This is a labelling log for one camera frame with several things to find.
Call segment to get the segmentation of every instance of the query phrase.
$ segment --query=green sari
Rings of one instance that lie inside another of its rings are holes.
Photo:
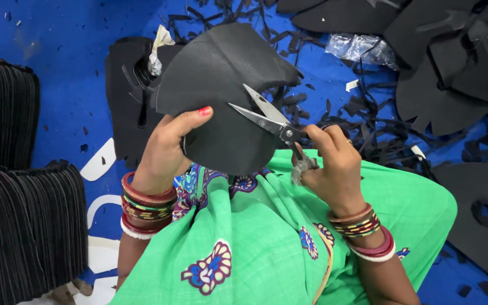
[[[317,150],[306,150],[323,166]],[[194,164],[173,223],[153,237],[111,305],[368,304],[357,265],[330,226],[329,207],[291,184],[291,151],[268,169],[228,177]],[[457,204],[418,175],[362,162],[364,198],[393,234],[417,290],[447,237]]]

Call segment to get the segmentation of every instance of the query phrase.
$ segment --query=woman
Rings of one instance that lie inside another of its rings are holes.
[[[420,303],[456,216],[448,191],[361,161],[337,126],[305,128],[321,167],[305,187],[290,182],[289,150],[248,177],[190,167],[180,138],[212,115],[165,116],[124,177],[112,305]]]

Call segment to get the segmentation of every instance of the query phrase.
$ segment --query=woman's left hand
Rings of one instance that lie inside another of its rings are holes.
[[[180,140],[210,120],[213,113],[212,107],[205,107],[176,118],[163,117],[148,139],[132,187],[144,195],[167,191],[173,185],[174,177],[182,175],[191,164],[180,149]]]

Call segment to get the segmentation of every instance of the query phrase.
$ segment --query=clear plastic wrap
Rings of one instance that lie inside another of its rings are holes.
[[[369,35],[331,34],[325,52],[340,59],[358,62],[361,55],[373,47],[379,39]],[[396,62],[395,53],[383,40],[363,56],[364,64],[388,66],[393,70],[398,70]]]

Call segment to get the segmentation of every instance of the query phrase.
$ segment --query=woman's right hand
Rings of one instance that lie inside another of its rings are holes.
[[[323,157],[323,168],[301,173],[301,181],[335,213],[344,218],[366,209],[361,194],[361,156],[342,129],[332,125],[321,130],[315,125],[303,129]]]

